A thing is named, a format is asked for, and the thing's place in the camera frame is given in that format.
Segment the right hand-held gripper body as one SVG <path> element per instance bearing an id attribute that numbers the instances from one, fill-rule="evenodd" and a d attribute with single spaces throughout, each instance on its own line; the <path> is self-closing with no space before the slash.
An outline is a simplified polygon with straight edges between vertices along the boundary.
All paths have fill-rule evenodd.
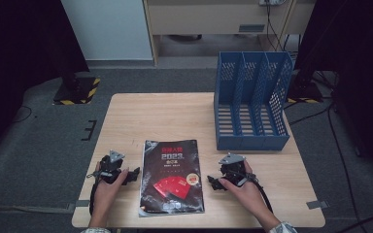
<path id="1" fill-rule="evenodd" d="M 243 155 L 235 153 L 226 155 L 219 161 L 223 177 L 238 187 L 245 182 L 255 182 L 256 175 L 246 171 L 245 161 L 246 157 Z"/>

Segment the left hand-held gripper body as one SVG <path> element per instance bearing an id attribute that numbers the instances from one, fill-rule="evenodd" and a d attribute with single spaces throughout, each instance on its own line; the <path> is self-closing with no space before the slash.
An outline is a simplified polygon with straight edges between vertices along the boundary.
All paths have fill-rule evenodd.
<path id="1" fill-rule="evenodd" d="M 115 150 L 110 150 L 108 155 L 105 155 L 99 162 L 98 170 L 93 172 L 95 182 L 101 180 L 108 184 L 113 183 L 121 173 L 120 166 L 123 162 L 124 155 Z"/>

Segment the blue plastic file rack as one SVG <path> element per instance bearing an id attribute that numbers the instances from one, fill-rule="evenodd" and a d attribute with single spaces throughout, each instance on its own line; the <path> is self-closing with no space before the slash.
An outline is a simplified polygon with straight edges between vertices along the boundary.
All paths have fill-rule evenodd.
<path id="1" fill-rule="evenodd" d="M 282 150 L 284 104 L 293 71 L 285 51 L 219 54 L 214 115 L 218 150 Z"/>

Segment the black magazine with red print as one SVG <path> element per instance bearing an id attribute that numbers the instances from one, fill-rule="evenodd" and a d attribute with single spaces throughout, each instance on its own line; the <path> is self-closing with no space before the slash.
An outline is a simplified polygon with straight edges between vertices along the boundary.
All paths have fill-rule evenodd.
<path id="1" fill-rule="evenodd" d="M 139 216 L 205 212 L 196 140 L 147 140 L 143 150 Z"/>

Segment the person's left hand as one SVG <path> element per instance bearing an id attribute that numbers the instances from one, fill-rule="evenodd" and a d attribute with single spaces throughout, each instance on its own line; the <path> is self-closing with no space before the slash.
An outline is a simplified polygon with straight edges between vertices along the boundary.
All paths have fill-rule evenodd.
<path id="1" fill-rule="evenodd" d="M 113 183 L 106 183 L 102 179 L 98 181 L 93 201 L 94 211 L 106 211 L 112 207 L 128 172 L 128 169 L 123 169 Z"/>

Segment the person's right hand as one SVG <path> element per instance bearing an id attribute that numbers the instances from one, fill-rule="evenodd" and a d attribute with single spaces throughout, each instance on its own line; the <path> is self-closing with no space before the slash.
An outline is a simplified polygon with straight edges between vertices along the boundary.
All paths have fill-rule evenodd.
<path id="1" fill-rule="evenodd" d="M 269 213 L 269 209 L 254 183 L 245 182 L 241 187 L 238 187 L 226 179 L 219 179 L 219 182 L 256 218 L 261 218 Z"/>

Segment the stand base with hazard stripes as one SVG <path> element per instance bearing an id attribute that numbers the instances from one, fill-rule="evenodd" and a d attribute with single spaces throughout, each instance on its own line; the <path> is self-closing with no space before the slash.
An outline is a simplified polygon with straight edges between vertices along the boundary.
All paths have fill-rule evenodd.
<path id="1" fill-rule="evenodd" d="M 100 83 L 99 78 L 84 77 L 77 78 L 75 86 L 68 86 L 62 83 L 58 91 L 53 97 L 54 105 L 75 105 L 75 104 L 88 104 Z"/>
<path id="2" fill-rule="evenodd" d="M 311 76 L 291 76 L 287 94 L 289 103 L 320 103 L 322 100 L 322 93 Z"/>

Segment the white panel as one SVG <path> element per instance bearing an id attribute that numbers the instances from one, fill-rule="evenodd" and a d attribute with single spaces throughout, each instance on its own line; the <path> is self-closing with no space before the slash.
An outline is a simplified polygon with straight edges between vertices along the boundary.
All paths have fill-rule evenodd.
<path id="1" fill-rule="evenodd" d="M 152 60 L 143 0 L 61 0 L 86 60 Z"/>

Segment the black curtain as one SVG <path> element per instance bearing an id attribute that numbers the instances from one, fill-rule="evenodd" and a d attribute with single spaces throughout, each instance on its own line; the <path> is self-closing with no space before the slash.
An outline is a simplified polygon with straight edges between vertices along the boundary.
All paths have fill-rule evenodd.
<path id="1" fill-rule="evenodd" d="M 338 108 L 359 152 L 373 159 L 373 0 L 316 0 L 295 68 L 299 91 L 316 71 L 339 75 Z"/>
<path id="2" fill-rule="evenodd" d="M 0 138 L 28 88 L 87 69 L 61 0 L 0 0 Z"/>

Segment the beige wooden cabinet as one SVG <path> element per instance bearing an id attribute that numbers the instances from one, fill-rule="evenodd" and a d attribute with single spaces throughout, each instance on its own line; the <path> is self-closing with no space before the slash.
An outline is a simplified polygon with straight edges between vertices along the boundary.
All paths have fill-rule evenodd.
<path id="1" fill-rule="evenodd" d="M 143 0 L 153 61 L 167 35 L 255 34 L 264 50 L 281 50 L 287 35 L 305 33 L 317 0 L 287 0 L 259 6 L 259 0 Z"/>

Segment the white power strip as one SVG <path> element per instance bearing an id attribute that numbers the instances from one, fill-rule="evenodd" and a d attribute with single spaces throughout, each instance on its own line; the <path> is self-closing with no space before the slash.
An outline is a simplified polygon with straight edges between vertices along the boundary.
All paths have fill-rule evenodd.
<path id="1" fill-rule="evenodd" d="M 259 0 L 259 6 L 271 7 L 281 6 L 286 3 L 287 0 Z"/>

